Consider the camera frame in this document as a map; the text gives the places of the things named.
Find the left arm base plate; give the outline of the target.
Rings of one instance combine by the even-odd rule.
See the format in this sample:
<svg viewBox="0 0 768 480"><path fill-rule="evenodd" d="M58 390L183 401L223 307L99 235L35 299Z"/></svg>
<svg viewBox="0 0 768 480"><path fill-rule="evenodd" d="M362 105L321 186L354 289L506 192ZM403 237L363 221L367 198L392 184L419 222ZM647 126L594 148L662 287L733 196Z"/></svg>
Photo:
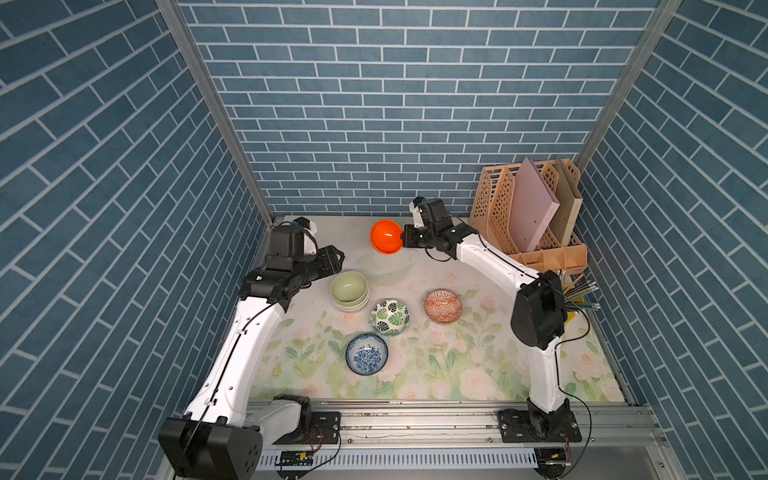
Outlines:
<svg viewBox="0 0 768 480"><path fill-rule="evenodd" d="M337 444L342 415L338 411L313 412L310 417L302 414L297 428L283 435L275 445Z"/></svg>

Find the cream bowl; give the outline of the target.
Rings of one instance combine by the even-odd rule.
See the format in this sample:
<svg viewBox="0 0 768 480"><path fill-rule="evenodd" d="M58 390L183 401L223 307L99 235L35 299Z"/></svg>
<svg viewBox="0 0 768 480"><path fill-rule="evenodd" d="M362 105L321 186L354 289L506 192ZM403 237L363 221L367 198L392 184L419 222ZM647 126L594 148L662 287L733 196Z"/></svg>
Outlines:
<svg viewBox="0 0 768 480"><path fill-rule="evenodd" d="M356 311L363 308L368 303L369 299L370 293L367 292L365 295L354 301L338 301L334 299L333 304L342 311Z"/></svg>

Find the orange bowl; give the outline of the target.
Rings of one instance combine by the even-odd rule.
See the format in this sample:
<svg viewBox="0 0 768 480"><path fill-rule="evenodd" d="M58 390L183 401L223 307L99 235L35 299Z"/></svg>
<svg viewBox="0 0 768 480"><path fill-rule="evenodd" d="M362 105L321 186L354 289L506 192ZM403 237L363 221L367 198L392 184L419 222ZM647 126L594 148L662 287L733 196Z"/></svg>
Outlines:
<svg viewBox="0 0 768 480"><path fill-rule="evenodd" d="M370 230L370 243L377 252L393 255L403 248L402 233L403 228L395 221L379 220Z"/></svg>

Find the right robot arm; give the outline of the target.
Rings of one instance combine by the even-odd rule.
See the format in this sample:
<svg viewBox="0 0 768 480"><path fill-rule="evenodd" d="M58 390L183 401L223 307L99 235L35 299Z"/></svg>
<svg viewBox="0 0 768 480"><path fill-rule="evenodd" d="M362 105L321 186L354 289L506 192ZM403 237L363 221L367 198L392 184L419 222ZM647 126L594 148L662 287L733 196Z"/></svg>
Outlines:
<svg viewBox="0 0 768 480"><path fill-rule="evenodd" d="M416 197L409 210L413 222L401 233L405 248L445 253L484 274L512 298L510 327L528 347L527 428L537 440L553 437L570 413L559 369L559 345L567 320L559 275L526 267L488 243L473 227L456 224L440 199Z"/></svg>

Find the red pattern bowl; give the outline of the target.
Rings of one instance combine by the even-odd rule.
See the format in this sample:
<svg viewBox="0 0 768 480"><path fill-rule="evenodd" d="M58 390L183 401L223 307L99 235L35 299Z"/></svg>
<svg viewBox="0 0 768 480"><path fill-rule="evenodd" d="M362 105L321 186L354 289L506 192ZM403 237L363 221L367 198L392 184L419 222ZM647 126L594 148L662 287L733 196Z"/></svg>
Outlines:
<svg viewBox="0 0 768 480"><path fill-rule="evenodd" d="M428 319L439 325L450 325L457 322L463 314L463 304L460 298L449 290L435 290L424 300L424 312Z"/></svg>

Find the green leaf pattern bowl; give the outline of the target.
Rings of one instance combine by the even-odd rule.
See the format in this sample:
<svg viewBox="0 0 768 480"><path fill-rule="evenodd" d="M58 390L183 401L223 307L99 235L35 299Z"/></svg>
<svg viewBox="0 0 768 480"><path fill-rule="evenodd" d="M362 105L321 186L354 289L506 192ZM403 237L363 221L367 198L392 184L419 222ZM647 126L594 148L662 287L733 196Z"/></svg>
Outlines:
<svg viewBox="0 0 768 480"><path fill-rule="evenodd" d="M409 327L410 312L400 300L380 300L374 305L370 313L369 323L373 330L381 336L398 336Z"/></svg>

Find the blue floral bowl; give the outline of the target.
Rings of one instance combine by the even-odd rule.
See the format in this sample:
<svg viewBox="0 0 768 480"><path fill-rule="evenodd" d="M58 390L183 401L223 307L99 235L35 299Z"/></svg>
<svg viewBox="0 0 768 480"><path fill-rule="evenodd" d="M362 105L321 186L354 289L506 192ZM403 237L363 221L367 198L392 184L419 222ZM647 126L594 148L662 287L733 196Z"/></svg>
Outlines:
<svg viewBox="0 0 768 480"><path fill-rule="evenodd" d="M353 338L346 347L348 368L360 376L377 374L388 361L389 351L384 339L375 333L363 333Z"/></svg>

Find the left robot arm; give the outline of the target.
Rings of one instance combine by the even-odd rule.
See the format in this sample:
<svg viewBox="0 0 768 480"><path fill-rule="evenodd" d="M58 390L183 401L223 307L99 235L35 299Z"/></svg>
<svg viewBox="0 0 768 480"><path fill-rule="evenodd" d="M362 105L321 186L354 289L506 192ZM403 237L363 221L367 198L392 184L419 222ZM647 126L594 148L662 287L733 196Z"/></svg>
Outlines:
<svg viewBox="0 0 768 480"><path fill-rule="evenodd" d="M178 478L250 479L263 449L278 440L306 441L318 432L308 397L282 394L247 418L250 390L291 300L314 281L339 273L344 254L319 247L305 217L271 230L262 266L251 270L213 367L179 417L167 418L158 441Z"/></svg>

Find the light green bowl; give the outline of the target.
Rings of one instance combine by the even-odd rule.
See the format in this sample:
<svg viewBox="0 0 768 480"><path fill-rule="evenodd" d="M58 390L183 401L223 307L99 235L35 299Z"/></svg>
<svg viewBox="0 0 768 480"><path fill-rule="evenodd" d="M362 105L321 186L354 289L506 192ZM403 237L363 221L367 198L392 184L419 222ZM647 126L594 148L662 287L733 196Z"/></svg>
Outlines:
<svg viewBox="0 0 768 480"><path fill-rule="evenodd" d="M356 271L339 273L330 285L330 294L338 301L354 301L368 292L366 277Z"/></svg>

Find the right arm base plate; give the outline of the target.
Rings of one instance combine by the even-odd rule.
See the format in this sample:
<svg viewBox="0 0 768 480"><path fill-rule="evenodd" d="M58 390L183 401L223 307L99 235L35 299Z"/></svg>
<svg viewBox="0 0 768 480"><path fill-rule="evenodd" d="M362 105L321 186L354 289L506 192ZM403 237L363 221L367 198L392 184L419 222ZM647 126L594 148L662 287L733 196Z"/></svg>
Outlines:
<svg viewBox="0 0 768 480"><path fill-rule="evenodd" d="M574 414L566 410L554 423L532 420L527 410L505 409L497 414L504 443L578 443L583 440Z"/></svg>

